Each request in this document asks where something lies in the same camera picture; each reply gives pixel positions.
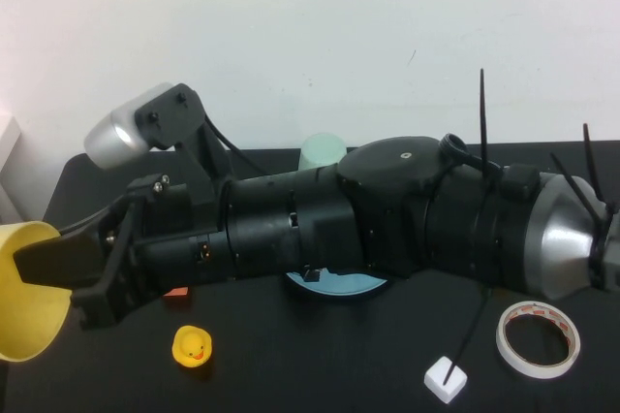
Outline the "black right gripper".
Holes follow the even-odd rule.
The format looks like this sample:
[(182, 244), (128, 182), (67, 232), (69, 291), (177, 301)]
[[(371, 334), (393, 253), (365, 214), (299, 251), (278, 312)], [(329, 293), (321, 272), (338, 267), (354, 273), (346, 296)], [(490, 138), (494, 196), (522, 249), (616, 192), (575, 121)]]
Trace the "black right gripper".
[(231, 177), (133, 181), (110, 205), (14, 253), (24, 283), (72, 290), (81, 325), (117, 325), (175, 288), (232, 276)]

